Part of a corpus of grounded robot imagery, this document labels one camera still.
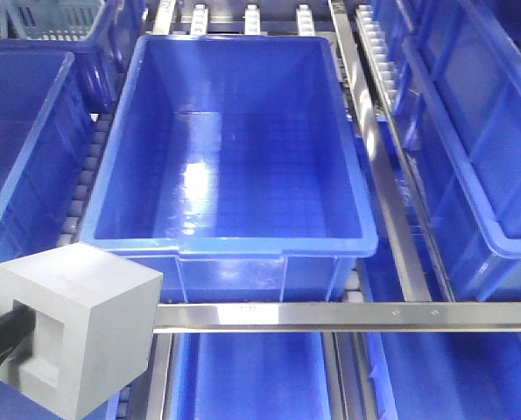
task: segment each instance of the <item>stainless steel rail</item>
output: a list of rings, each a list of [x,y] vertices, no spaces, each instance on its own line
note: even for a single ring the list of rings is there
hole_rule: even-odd
[[[521,302],[160,304],[154,331],[515,332]]]
[[[357,123],[369,154],[377,197],[383,212],[404,298],[406,301],[430,301],[432,299],[427,289],[426,277],[421,268],[412,231],[406,218],[404,202],[398,191],[391,162],[381,137],[346,7],[342,0],[328,0],[328,5],[332,11],[334,29],[348,77]]]

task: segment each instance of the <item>blue storage crate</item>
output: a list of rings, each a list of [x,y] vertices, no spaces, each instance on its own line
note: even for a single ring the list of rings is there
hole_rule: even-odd
[[[162,301],[339,298],[377,235],[328,42],[143,37],[134,63],[81,240]]]
[[[478,0],[427,7],[404,44],[399,131],[455,295],[521,300],[521,55]]]
[[[168,418],[330,420],[321,334],[182,334]]]
[[[141,30],[142,0],[107,0],[96,14],[73,1],[6,0],[5,7],[22,24],[25,38],[0,39],[0,48],[73,52],[89,110],[112,110],[118,78],[128,69]]]
[[[70,52],[0,50],[0,262],[60,236],[93,129],[73,64]]]
[[[496,220],[521,239],[521,1],[488,4],[433,0],[417,47]]]
[[[402,301],[390,249],[362,263],[365,297]],[[521,332],[365,334],[378,418],[521,420]]]

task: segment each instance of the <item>gray plastic basket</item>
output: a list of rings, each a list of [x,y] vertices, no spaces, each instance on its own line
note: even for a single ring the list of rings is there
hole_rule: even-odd
[[[76,41],[93,29],[103,0],[0,0],[0,17],[7,16],[22,39]],[[0,18],[1,38],[7,38],[7,18]]]

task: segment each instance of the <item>gray cube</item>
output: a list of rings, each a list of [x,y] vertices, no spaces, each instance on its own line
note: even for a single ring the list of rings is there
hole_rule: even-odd
[[[0,316],[36,327],[0,380],[67,420],[86,416],[147,368],[162,273],[84,243],[0,264]]]

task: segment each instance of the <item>metal bar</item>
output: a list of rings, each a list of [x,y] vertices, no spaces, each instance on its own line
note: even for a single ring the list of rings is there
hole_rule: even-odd
[[[260,9],[256,4],[249,4],[244,11],[244,34],[260,35]]]
[[[351,334],[351,342],[353,343],[354,359],[356,361],[357,374],[359,375],[359,386],[361,388],[362,406],[363,406],[363,420],[378,420],[379,416],[377,409],[377,399],[375,397],[375,390],[373,383],[370,380],[371,368],[369,366],[369,356],[365,344],[365,337],[363,334],[357,332]]]
[[[155,333],[516,332],[521,302],[160,304]]]
[[[176,0],[161,0],[157,8],[155,25],[153,26],[154,35],[168,35],[171,33],[171,23],[176,9]]]
[[[363,49],[367,54],[368,62],[370,64],[370,70],[375,76],[378,76],[379,68],[375,50],[374,48],[371,48],[370,40],[368,39],[368,34],[366,33],[366,31],[363,30],[363,28],[367,26],[367,23],[363,22],[364,18],[366,17],[361,16],[360,13],[357,14],[357,25],[360,28],[360,38],[363,43]],[[387,93],[387,87],[383,83],[383,78],[373,77],[373,79],[376,82],[379,100],[383,104],[384,116],[389,125],[389,131],[391,133],[392,141],[397,151],[398,161],[400,162],[400,167],[402,169],[403,174],[405,175],[405,180],[408,185],[410,195],[412,196],[412,203],[414,205],[414,210],[416,212],[419,225],[421,226],[422,233],[424,234],[426,247],[432,259],[433,270],[440,283],[443,297],[446,300],[453,302],[454,294],[449,285],[448,274],[445,270],[445,265],[443,264],[443,260],[440,256],[437,241],[435,241],[435,236],[432,232],[431,221],[429,220],[429,215],[426,209],[425,201],[423,199],[423,194],[420,191],[418,183],[416,182],[417,177],[414,174],[414,170],[410,165],[410,162],[408,161],[408,158],[405,154],[405,150],[402,147],[400,136],[398,135],[397,126],[395,124],[394,116],[392,115],[391,103],[388,101],[390,96]]]
[[[132,420],[165,418],[172,379],[170,369],[176,354],[176,336],[160,334],[153,337],[149,367],[132,384],[130,401]]]
[[[196,4],[192,23],[190,24],[190,35],[200,36],[208,33],[208,7],[205,4]]]
[[[322,334],[324,352],[324,371],[327,376],[328,402],[332,420],[349,420],[346,413],[346,402],[341,389],[341,372],[338,366],[334,335],[331,332]]]
[[[300,4],[296,10],[297,33],[300,37],[314,37],[313,13],[308,4]]]
[[[407,301],[430,301],[431,295],[413,242],[404,203],[373,111],[348,13],[342,0],[328,0],[328,3],[404,298]]]

